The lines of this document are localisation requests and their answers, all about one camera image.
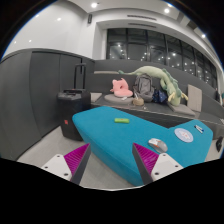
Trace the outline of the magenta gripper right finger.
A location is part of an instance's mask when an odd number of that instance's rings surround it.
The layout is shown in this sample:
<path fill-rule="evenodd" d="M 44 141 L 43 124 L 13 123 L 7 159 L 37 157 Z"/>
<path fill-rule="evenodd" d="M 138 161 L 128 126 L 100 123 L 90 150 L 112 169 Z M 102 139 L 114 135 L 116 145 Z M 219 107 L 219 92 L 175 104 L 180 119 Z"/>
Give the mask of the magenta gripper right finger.
<path fill-rule="evenodd" d="M 182 169 L 167 153 L 157 154 L 137 143 L 132 145 L 132 153 L 144 185 Z"/>

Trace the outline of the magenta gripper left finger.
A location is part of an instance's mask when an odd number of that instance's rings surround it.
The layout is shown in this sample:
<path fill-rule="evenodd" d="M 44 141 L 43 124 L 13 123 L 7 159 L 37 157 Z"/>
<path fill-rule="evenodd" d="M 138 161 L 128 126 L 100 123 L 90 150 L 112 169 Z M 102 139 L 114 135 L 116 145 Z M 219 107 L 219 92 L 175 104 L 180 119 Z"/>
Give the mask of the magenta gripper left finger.
<path fill-rule="evenodd" d="M 90 154 L 91 146 L 85 144 L 66 155 L 56 154 L 42 169 L 79 185 Z"/>

